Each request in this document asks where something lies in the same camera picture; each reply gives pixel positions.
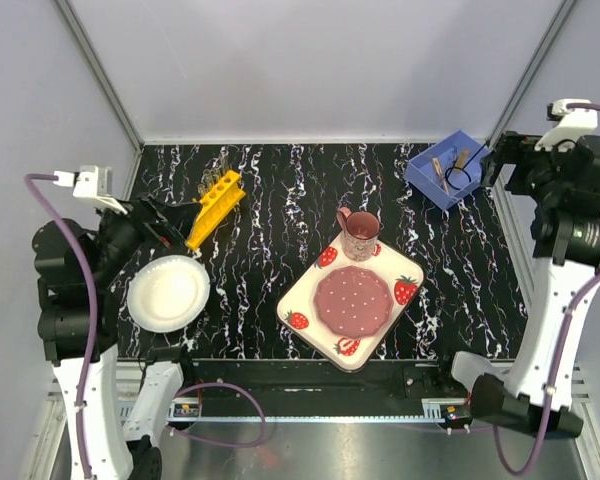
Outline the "clear glass test tube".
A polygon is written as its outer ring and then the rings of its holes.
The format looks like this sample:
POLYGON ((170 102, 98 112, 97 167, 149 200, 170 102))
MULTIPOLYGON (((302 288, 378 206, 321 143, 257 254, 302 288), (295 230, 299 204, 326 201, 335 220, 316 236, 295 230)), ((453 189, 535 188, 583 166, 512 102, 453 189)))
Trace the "clear glass test tube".
POLYGON ((205 183, 201 183, 198 185, 197 191, 198 197, 202 199, 209 192, 209 186, 205 183))
POLYGON ((207 190, 210 190, 221 178, 221 172, 219 169, 205 169, 203 171, 203 184, 207 190))
POLYGON ((229 155, 226 152, 220 153, 219 162, 220 162, 220 169, 221 169, 222 175, 226 175, 227 172, 230 170, 228 159, 229 159, 229 155))

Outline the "wooden test tube clamp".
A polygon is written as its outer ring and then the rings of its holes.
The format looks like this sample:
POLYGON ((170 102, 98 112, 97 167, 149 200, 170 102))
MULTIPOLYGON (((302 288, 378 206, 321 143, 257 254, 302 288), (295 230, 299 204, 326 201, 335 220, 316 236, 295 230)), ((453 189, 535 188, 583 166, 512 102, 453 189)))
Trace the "wooden test tube clamp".
POLYGON ((432 165, 433 165, 434 171, 435 171, 435 173, 436 173, 436 175, 437 175, 437 177, 439 179, 439 183, 440 183, 441 188, 445 191, 445 193, 447 195, 449 195, 450 194, 450 190, 449 190, 449 185, 448 185, 448 183, 446 181, 445 171, 443 170, 443 168, 442 168, 442 166, 440 164, 440 161, 439 161, 439 159, 437 157, 433 157, 432 158, 432 165))

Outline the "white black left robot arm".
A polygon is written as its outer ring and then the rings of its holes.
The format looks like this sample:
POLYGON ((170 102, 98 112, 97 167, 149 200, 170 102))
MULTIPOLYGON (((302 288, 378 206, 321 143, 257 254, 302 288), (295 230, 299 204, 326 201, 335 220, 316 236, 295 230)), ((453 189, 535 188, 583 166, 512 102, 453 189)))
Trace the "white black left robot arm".
POLYGON ((74 479, 160 478, 159 442, 171 402, 196 382, 183 349, 155 350, 128 422, 121 422, 118 320, 106 312, 109 287, 143 244, 183 245, 202 210, 197 202, 168 205, 151 195, 124 206, 123 213, 101 211, 94 232, 53 212, 32 239, 38 335, 62 391, 74 479))

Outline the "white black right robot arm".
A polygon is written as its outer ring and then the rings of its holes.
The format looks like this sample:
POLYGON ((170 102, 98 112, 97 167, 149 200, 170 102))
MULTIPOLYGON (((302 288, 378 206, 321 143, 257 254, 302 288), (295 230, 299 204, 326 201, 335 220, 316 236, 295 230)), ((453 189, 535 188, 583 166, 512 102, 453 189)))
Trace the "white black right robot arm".
POLYGON ((491 186, 503 166, 505 188, 536 203, 531 234, 534 291, 517 357, 507 373, 484 357, 458 352, 434 371, 446 396, 469 391, 473 418, 537 437, 576 438, 583 421, 572 411, 572 372, 584 320, 600 274, 600 136, 540 146, 539 137, 507 131, 481 161, 491 186))

